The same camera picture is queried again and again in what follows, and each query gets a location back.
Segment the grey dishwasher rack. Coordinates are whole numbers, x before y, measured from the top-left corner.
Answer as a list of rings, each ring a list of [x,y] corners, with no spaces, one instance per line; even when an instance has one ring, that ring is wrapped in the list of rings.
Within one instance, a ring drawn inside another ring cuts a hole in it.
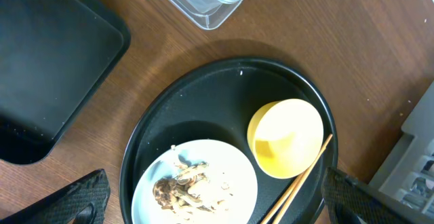
[[[433,218],[433,85],[401,126],[402,135],[369,186]]]

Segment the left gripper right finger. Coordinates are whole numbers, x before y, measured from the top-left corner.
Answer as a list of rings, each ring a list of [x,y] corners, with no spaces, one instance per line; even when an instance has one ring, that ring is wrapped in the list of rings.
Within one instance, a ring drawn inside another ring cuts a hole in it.
[[[333,223],[416,223],[417,213],[337,168],[325,170],[321,193]]]

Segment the food scraps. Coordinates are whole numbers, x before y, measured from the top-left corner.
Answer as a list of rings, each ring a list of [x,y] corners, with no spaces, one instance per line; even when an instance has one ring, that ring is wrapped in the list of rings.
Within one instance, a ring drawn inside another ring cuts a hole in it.
[[[153,196],[163,210],[185,214],[185,219],[199,213],[227,211],[234,197],[231,186],[207,162],[188,165],[179,157],[178,149],[171,146],[171,165],[178,173],[162,178],[153,186]]]

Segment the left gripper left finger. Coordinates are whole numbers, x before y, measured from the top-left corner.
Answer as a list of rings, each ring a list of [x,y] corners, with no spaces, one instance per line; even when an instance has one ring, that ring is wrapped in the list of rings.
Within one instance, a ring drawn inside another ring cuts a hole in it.
[[[1,220],[7,223],[104,222],[111,188],[104,169],[97,169],[53,194]]]

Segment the black rectangular bin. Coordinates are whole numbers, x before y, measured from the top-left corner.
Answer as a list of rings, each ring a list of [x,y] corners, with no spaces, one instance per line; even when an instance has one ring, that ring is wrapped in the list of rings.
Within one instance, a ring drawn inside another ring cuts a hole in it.
[[[130,41],[99,0],[1,0],[1,159],[47,157]]]

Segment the wooden chopstick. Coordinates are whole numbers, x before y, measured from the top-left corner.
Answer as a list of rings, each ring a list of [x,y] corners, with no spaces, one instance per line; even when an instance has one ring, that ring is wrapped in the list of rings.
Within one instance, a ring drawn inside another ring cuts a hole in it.
[[[323,155],[324,151],[327,149],[327,146],[329,145],[329,143],[332,140],[332,138],[333,138],[333,134],[330,134],[326,138],[325,143],[322,145],[322,148],[320,149],[320,152],[317,155],[317,157],[315,158],[315,160],[313,161],[313,163],[303,172],[304,173],[304,177],[305,177],[305,181],[307,180],[307,178],[310,175],[311,171],[314,169],[316,163],[319,161],[319,159]]]
[[[285,193],[278,199],[274,207],[267,213],[265,218],[261,221],[261,224],[267,224],[273,217],[273,224],[278,224],[282,220],[285,212],[293,202],[297,193],[302,187],[305,181],[304,173],[299,175],[293,183],[287,188]]]

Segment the round black tray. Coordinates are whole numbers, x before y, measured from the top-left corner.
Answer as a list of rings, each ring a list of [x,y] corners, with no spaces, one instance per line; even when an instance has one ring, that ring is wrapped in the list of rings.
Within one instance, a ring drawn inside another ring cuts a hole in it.
[[[337,129],[320,90],[302,73],[267,58],[230,58],[199,67],[166,88],[137,123],[125,148],[119,199],[123,220],[132,222],[132,199],[142,173],[164,151],[197,139],[229,143],[249,154],[247,128],[261,106],[298,98],[319,112],[333,139],[283,217],[284,223],[314,223],[324,202],[325,169],[338,161]]]

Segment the grey plate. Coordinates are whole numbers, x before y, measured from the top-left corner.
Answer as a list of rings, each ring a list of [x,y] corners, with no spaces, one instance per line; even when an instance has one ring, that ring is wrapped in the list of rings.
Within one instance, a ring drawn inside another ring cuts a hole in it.
[[[170,149],[162,153],[142,173],[132,199],[133,223],[248,223],[256,205],[258,183],[250,160],[236,147],[221,141],[201,139],[176,145],[179,157],[188,165],[207,162],[223,173],[234,194],[229,209],[216,213],[195,213],[189,219],[163,210],[153,196],[154,184],[178,171],[171,165]]]

